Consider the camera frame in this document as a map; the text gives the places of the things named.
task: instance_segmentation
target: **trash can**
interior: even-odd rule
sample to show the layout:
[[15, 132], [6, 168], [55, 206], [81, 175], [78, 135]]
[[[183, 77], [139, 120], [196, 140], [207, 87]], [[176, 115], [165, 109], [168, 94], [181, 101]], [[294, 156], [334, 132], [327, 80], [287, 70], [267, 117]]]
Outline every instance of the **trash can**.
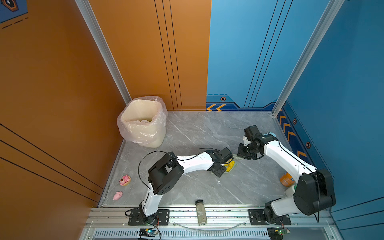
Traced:
[[117, 124], [125, 140], [145, 147], [159, 147], [166, 134], [167, 115], [160, 97], [140, 97], [127, 104]]

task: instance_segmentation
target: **white bottle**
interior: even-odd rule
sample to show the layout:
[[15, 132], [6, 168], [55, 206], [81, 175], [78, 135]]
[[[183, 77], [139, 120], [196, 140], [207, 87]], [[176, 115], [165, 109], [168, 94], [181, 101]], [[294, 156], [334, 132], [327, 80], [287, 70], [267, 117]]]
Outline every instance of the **white bottle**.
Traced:
[[296, 186], [297, 186], [297, 184], [293, 184], [287, 190], [285, 190], [285, 195], [287, 197], [292, 196], [296, 191]]

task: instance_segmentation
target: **orange wall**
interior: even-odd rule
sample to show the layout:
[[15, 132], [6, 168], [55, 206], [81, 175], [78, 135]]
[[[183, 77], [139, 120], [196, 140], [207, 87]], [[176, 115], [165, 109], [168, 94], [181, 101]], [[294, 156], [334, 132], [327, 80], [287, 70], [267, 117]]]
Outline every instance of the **orange wall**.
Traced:
[[90, 0], [132, 98], [205, 110], [210, 0]]
[[0, 238], [77, 239], [125, 103], [75, 1], [27, 4], [0, 24]]

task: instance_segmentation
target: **orange bottle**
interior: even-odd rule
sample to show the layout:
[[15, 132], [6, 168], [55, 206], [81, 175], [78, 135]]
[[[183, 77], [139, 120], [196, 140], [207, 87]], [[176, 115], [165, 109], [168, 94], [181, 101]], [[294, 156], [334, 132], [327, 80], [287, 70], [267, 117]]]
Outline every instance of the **orange bottle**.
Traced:
[[293, 177], [289, 173], [285, 173], [281, 178], [280, 178], [281, 184], [283, 184], [286, 187], [290, 187], [293, 184], [295, 184], [295, 181], [293, 180]]

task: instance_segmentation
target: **black mounting plate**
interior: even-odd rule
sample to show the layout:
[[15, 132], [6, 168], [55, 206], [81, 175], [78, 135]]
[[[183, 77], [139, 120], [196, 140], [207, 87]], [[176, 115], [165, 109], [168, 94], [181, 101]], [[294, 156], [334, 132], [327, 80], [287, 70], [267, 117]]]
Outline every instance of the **black mounting plate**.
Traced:
[[[130, 226], [145, 226], [145, 225], [147, 225], [147, 223], [144, 221], [143, 214], [141, 214], [141, 212], [140, 212], [140, 209], [131, 210], [130, 215], [131, 215], [131, 217], [129, 217], [128, 225], [130, 225]], [[157, 210], [157, 212], [154, 215], [155, 215], [155, 217], [159, 217], [159, 225], [160, 226], [168, 225], [169, 209], [159, 209], [159, 210]]]
[[270, 224], [265, 220], [265, 216], [263, 214], [264, 209], [248, 209], [249, 220], [251, 221], [251, 225], [278, 225], [280, 226], [280, 221], [284, 225], [291, 225], [291, 219], [288, 215], [281, 216], [276, 219], [277, 223]]

